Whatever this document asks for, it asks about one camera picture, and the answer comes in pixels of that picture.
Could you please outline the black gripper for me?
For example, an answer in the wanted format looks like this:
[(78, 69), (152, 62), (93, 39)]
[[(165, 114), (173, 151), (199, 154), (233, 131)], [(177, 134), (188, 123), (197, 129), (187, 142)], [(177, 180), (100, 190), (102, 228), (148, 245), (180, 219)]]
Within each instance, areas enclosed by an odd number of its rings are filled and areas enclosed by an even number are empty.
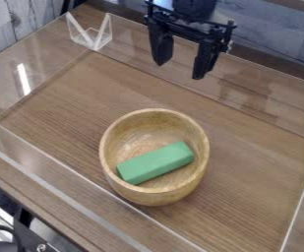
[[(217, 0), (145, 0), (148, 18), (175, 28), (177, 36), (197, 40), (207, 35), (220, 43), (220, 51), (231, 49), (236, 21), (216, 11)], [(156, 64), (163, 66), (173, 57), (175, 39), (168, 28), (149, 21), (149, 41)], [(204, 39), (199, 43), (192, 78), (200, 80), (213, 69), (219, 57), (219, 44)]]

